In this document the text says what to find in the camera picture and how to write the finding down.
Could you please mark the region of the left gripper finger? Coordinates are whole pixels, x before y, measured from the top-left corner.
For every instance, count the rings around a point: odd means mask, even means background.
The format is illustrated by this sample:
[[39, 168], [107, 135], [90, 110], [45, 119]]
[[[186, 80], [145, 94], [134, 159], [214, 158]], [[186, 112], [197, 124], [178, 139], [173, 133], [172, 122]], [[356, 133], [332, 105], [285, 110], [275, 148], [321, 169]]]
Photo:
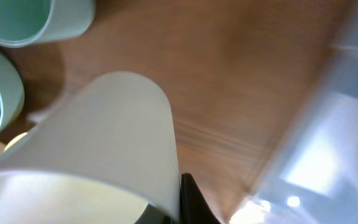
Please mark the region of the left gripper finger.
[[190, 173], [181, 175], [180, 223], [220, 224]]

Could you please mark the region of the cream cup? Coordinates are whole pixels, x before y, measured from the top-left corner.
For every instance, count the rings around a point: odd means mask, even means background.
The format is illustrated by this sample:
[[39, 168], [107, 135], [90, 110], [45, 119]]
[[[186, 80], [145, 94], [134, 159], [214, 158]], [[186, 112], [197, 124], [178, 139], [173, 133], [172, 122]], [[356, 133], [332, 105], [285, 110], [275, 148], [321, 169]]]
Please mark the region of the cream cup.
[[0, 156], [0, 223], [135, 223], [180, 217], [168, 98], [132, 72], [105, 74]]

